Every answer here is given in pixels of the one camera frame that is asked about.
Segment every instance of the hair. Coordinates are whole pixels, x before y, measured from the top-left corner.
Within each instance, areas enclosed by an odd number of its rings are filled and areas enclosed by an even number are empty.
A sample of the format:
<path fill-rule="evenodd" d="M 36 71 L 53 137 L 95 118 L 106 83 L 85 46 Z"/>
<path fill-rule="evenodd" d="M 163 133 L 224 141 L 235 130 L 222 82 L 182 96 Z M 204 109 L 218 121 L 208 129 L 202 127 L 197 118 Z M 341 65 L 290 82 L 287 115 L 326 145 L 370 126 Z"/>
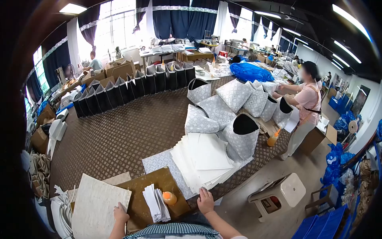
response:
<path fill-rule="evenodd" d="M 316 81 L 321 80 L 321 77 L 318 75 L 317 65 L 315 63 L 310 62 L 310 61 L 306 61 L 306 62 L 302 63 L 301 66 L 304 68 L 306 73 L 308 73 L 312 76 L 313 79 L 315 79 Z"/>

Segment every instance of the white plastic stool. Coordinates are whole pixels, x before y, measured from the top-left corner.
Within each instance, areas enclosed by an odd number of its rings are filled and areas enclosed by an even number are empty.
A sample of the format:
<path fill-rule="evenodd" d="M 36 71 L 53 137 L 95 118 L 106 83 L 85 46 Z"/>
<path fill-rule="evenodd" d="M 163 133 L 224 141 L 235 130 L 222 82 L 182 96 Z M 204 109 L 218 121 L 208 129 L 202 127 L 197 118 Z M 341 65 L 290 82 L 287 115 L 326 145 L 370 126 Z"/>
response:
<path fill-rule="evenodd" d="M 248 202 L 255 203 L 261 213 L 259 221 L 263 223 L 269 218 L 294 208 L 305 193 L 306 190 L 300 178 L 297 174 L 291 173 L 277 181 L 267 183 L 262 189 L 249 195 Z"/>

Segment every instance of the patterned carpet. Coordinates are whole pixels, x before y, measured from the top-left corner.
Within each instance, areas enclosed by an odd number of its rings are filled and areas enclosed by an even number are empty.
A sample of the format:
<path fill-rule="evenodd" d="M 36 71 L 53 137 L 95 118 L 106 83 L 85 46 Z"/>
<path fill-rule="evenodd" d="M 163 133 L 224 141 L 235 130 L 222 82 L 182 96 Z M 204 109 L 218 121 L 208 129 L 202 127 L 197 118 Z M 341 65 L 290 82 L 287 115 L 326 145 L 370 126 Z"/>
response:
<path fill-rule="evenodd" d="M 234 79 L 231 76 L 211 81 L 215 89 Z M 185 134 L 187 88 L 166 91 L 139 98 L 106 113 L 78 119 L 75 109 L 69 110 L 68 128 L 58 141 L 51 164 L 50 192 L 54 185 L 64 191 L 78 188 L 82 173 L 104 180 L 123 172 L 131 178 L 145 173 L 142 159 L 165 151 Z M 233 174 L 211 192 L 218 199 L 240 185 L 269 160 L 285 151 L 290 134 L 282 130 L 275 146 L 266 145 L 267 137 L 259 135 L 254 160 Z M 197 197 L 188 200 L 195 208 Z"/>

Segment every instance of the ceiling light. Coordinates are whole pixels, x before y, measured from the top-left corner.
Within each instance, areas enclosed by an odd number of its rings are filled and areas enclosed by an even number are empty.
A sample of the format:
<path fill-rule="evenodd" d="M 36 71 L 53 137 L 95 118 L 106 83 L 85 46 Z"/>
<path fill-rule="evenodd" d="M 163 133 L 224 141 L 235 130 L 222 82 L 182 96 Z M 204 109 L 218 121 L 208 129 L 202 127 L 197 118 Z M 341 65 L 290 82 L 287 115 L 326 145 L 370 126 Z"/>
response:
<path fill-rule="evenodd" d="M 274 15 L 274 14 L 271 14 L 271 13 L 265 13 L 265 12 L 262 12 L 262 11 L 255 11 L 255 13 L 260 14 L 260 15 L 264 15 L 264 16 L 271 16 L 271 17 L 274 17 L 274 18 L 281 19 L 280 16 Z"/>
<path fill-rule="evenodd" d="M 338 41 L 334 41 L 334 43 L 340 48 L 342 48 L 344 51 L 346 51 L 349 55 L 351 55 L 358 63 L 361 63 L 361 61 L 351 51 L 349 51 L 346 47 L 344 47 L 341 43 L 339 43 Z"/>
<path fill-rule="evenodd" d="M 343 16 L 346 20 L 348 20 L 351 24 L 356 26 L 368 39 L 371 41 L 370 36 L 366 29 L 362 26 L 362 24 L 357 21 L 354 17 L 352 17 L 349 13 L 345 12 L 342 8 L 336 6 L 333 4 L 333 11 L 338 13 L 339 15 Z"/>
<path fill-rule="evenodd" d="M 363 91 L 363 89 L 361 89 L 359 86 L 357 86 L 357 87 L 365 94 L 365 96 L 367 96 L 365 91 Z"/>
<path fill-rule="evenodd" d="M 345 64 L 345 66 L 350 67 L 350 65 L 347 64 L 346 61 L 342 60 L 342 59 L 341 59 L 339 56 L 337 56 L 336 54 L 333 53 L 333 56 L 334 56 L 335 58 L 339 59 L 340 61 L 342 61 L 342 62 Z"/>
<path fill-rule="evenodd" d="M 66 5 L 63 9 L 60 10 L 61 13 L 73 13 L 73 14 L 80 14 L 82 13 L 83 11 L 85 11 L 86 8 L 82 7 L 82 6 L 79 6 L 79 5 L 76 5 L 76 4 L 72 4 L 72 3 L 69 3 L 68 5 Z"/>
<path fill-rule="evenodd" d="M 335 63 L 337 63 L 341 68 L 343 68 L 343 66 L 341 66 L 341 64 L 339 64 L 336 60 L 332 59 Z"/>
<path fill-rule="evenodd" d="M 301 40 L 301 39 L 299 39 L 297 37 L 296 37 L 296 40 L 299 40 L 300 42 L 305 43 L 306 45 L 309 45 L 307 42 L 304 42 L 303 40 Z"/>
<path fill-rule="evenodd" d="M 293 33 L 293 34 L 296 34 L 297 36 L 301 36 L 301 34 L 295 32 L 295 31 L 292 31 L 292 30 L 289 30 L 289 29 L 286 29 L 286 28 L 283 28 L 284 30 L 290 32 L 290 33 Z"/>
<path fill-rule="evenodd" d="M 310 49 L 310 50 L 313 50 L 312 48 L 308 47 L 307 45 L 303 45 L 303 46 L 305 46 L 306 48 L 308 48 L 308 49 Z"/>
<path fill-rule="evenodd" d="M 334 62 L 332 62 L 333 65 L 335 65 L 335 67 L 337 67 L 339 70 L 341 70 L 340 67 L 338 67 Z"/>

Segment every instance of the stool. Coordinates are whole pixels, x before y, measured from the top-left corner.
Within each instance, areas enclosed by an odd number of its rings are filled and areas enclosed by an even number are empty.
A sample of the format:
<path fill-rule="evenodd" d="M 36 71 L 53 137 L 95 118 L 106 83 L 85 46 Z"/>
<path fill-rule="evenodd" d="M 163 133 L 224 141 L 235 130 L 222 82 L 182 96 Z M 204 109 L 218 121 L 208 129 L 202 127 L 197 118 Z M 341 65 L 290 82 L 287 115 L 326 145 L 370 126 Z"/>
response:
<path fill-rule="evenodd" d="M 305 209 L 308 209 L 308 208 L 311 208 L 311 207 L 314 207 L 314 206 L 318 206 L 318 205 L 321 205 L 323 203 L 328 203 L 329 207 L 328 208 L 325 208 L 324 210 L 322 211 L 319 211 L 317 214 L 321 214 L 331 208 L 333 208 L 336 203 L 337 203 L 337 198 L 338 198 L 338 191 L 337 189 L 334 187 L 333 184 L 330 184 L 329 186 L 327 187 L 324 187 L 320 190 L 317 190 L 315 192 L 312 192 L 311 193 L 311 196 L 313 196 L 313 194 L 315 193 L 318 193 L 318 192 L 321 192 L 321 191 L 324 191 L 325 189 L 328 190 L 328 193 L 326 193 L 326 196 L 324 196 L 323 198 L 320 198 L 319 200 L 317 201 L 314 201 L 308 205 L 305 206 Z"/>
<path fill-rule="evenodd" d="M 227 57 L 228 57 L 228 52 L 225 52 L 225 51 L 221 50 L 221 51 L 219 51 L 219 54 L 218 54 L 218 55 L 222 55 L 222 56 L 224 56 L 225 58 L 227 58 Z"/>
<path fill-rule="evenodd" d="M 255 203 L 261 213 L 259 221 L 263 223 L 294 208 L 305 193 L 306 189 L 300 178 L 291 173 L 267 183 L 259 191 L 249 195 L 248 202 Z"/>

